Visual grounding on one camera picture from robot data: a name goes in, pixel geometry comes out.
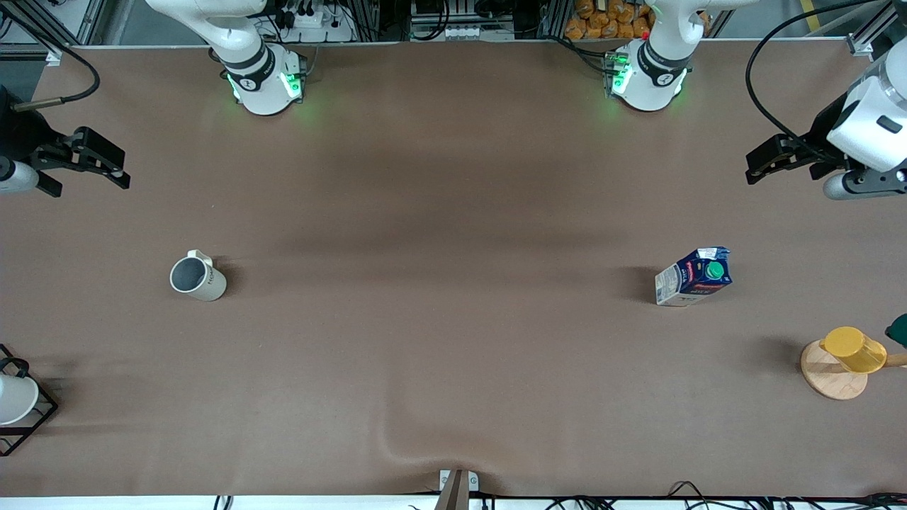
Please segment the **white power strip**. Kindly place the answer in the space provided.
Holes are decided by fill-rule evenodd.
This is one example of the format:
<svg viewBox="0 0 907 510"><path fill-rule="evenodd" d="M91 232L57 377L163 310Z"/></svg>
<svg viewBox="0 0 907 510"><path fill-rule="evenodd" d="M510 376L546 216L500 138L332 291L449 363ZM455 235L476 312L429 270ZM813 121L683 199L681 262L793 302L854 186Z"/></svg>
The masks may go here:
<svg viewBox="0 0 907 510"><path fill-rule="evenodd" d="M279 28L321 29L337 28L346 14L337 4L316 4L314 0L287 3L276 14Z"/></svg>

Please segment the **wooden mug stand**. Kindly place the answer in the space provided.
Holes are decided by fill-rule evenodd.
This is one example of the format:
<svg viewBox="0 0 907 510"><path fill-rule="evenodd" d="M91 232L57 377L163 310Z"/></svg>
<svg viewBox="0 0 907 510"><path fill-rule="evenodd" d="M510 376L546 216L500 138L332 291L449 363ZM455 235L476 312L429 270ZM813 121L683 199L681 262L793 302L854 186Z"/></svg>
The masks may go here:
<svg viewBox="0 0 907 510"><path fill-rule="evenodd" d="M838 401L860 396L872 375L872 372L849 371L845 364L822 348L820 340L804 347L798 369L813 391Z"/></svg>

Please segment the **white cup in rack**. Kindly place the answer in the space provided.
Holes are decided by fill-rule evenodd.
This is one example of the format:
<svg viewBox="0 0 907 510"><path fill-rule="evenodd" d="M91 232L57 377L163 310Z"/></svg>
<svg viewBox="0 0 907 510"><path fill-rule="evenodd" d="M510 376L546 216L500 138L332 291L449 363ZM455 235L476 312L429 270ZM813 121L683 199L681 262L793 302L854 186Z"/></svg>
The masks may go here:
<svg viewBox="0 0 907 510"><path fill-rule="evenodd" d="M39 385L29 377L0 374L0 426L12 425L35 407Z"/></svg>

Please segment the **orange snack bags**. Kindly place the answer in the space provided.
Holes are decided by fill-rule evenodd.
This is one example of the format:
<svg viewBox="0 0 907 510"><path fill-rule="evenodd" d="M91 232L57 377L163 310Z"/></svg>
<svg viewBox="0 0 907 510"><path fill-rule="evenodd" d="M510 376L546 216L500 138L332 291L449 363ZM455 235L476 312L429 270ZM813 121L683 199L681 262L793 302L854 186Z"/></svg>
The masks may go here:
<svg viewBox="0 0 907 510"><path fill-rule="evenodd" d="M647 39L655 12L644 0L571 0L564 38Z"/></svg>

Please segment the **yellow plastic cup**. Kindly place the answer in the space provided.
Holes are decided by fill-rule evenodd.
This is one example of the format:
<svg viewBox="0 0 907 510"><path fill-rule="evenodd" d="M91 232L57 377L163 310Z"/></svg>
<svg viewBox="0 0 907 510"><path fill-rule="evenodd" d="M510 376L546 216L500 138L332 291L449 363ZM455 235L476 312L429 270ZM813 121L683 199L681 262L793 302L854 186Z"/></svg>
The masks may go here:
<svg viewBox="0 0 907 510"><path fill-rule="evenodd" d="M847 371L855 374L874 373L882 369L888 359L886 348L856 327L836 327L820 340L819 345Z"/></svg>

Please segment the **white ceramic mug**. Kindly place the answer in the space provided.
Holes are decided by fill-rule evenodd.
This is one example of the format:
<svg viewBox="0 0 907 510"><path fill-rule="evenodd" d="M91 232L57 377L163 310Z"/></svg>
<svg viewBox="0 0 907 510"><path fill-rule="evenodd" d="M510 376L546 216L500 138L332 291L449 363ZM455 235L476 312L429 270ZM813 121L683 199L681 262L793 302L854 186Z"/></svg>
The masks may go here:
<svg viewBox="0 0 907 510"><path fill-rule="evenodd" d="M178 293L213 302L227 290L227 279L214 267L213 258L202 251L188 251L169 272L169 284Z"/></svg>

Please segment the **blue milk carton green cap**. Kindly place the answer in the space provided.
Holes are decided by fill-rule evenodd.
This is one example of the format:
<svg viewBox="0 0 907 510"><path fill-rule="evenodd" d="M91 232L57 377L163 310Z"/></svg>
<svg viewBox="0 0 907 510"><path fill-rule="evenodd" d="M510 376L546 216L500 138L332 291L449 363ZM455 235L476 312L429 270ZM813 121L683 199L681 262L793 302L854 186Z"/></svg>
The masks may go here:
<svg viewBox="0 0 907 510"><path fill-rule="evenodd" d="M733 280L728 267L729 249L701 246L655 275L655 303L686 307L718 293Z"/></svg>

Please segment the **aluminium frame profile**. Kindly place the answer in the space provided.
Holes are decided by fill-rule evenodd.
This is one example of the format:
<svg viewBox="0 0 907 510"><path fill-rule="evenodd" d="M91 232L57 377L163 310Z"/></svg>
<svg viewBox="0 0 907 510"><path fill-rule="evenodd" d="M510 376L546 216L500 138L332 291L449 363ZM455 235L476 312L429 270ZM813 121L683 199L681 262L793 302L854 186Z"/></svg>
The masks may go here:
<svg viewBox="0 0 907 510"><path fill-rule="evenodd" d="M107 0L0 0L0 60L42 60L94 38Z"/></svg>
<svg viewBox="0 0 907 510"><path fill-rule="evenodd" d="M855 32L847 36L847 45L853 56L871 56L874 42L898 20L896 3L898 0L869 0L856 7L851 14L864 18Z"/></svg>

